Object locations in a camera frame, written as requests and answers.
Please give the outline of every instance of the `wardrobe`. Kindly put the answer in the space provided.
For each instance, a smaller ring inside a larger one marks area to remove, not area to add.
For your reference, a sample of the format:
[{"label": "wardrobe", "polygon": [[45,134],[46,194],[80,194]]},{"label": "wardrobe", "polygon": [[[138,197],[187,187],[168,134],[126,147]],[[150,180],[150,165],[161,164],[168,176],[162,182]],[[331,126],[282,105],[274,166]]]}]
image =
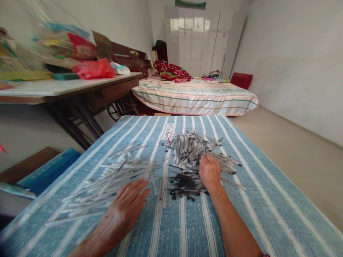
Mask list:
[{"label": "wardrobe", "polygon": [[164,7],[168,62],[201,77],[214,70],[228,79],[246,13]]}]

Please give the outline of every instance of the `wooden headboard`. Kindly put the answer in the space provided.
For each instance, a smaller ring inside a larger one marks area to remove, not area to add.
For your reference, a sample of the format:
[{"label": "wooden headboard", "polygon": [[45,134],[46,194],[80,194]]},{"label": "wooden headboard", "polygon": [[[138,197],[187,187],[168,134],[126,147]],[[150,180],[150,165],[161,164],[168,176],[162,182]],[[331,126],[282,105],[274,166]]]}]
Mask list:
[{"label": "wooden headboard", "polygon": [[128,67],[132,72],[142,72],[144,78],[149,77],[148,69],[151,68],[151,62],[146,53],[115,42],[111,42],[111,44],[116,58],[115,62]]}]

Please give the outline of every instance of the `blue striped tablecloth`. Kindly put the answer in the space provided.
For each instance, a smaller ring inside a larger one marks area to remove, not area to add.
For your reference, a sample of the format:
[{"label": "blue striped tablecloth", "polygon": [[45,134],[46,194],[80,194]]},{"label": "blue striped tablecloth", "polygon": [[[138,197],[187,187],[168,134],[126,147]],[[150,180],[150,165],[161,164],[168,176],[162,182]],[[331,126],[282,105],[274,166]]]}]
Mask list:
[{"label": "blue striped tablecloth", "polygon": [[[9,256],[67,256],[77,239],[100,217],[45,226],[60,216],[61,200],[83,187],[83,180],[102,174],[105,155],[131,141],[149,144],[136,156],[163,170],[165,148],[159,144],[168,124],[182,133],[220,139],[224,154],[243,166],[227,178],[248,188],[229,184],[225,189],[261,249],[271,256],[343,256],[343,235],[225,116],[124,116],[96,141],[62,176],[2,232],[1,246]],[[109,256],[224,256],[219,222],[205,194],[195,202],[185,197],[163,198],[151,192],[136,226]]]}]

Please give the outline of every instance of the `red stool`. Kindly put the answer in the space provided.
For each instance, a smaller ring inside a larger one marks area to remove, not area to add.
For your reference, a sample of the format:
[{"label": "red stool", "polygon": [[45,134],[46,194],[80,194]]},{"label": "red stool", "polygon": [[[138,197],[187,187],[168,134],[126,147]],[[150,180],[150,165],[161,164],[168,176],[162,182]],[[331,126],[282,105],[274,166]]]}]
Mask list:
[{"label": "red stool", "polygon": [[235,72],[232,75],[230,83],[234,84],[235,86],[239,86],[243,89],[248,90],[252,79],[253,79],[252,74],[244,74],[244,73]]}]

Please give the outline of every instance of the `striped bedsheet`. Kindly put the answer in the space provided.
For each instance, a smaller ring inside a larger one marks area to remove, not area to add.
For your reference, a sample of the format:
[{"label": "striped bedsheet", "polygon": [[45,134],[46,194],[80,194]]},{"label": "striped bedsheet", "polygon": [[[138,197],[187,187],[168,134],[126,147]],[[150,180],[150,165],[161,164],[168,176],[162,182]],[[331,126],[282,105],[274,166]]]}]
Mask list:
[{"label": "striped bedsheet", "polygon": [[[149,147],[133,154],[159,165],[155,175],[160,176],[167,167],[167,153],[159,142],[167,126],[175,133],[196,128],[199,134],[223,137],[224,154],[242,164],[236,175],[224,176],[248,190],[226,183],[225,189],[264,252],[271,256],[343,256],[342,233],[225,116],[123,116],[14,219],[1,234],[1,247],[8,256],[67,256],[100,217],[46,226],[61,216],[61,200],[81,190],[84,179],[102,174],[105,155],[135,140]],[[172,200],[165,194],[158,201],[152,191],[134,229],[108,256],[225,256],[210,197],[202,193],[192,202],[185,197]]]},{"label": "striped bedsheet", "polygon": [[171,114],[240,116],[255,109],[255,94],[230,83],[140,80],[133,94],[148,107]]}]

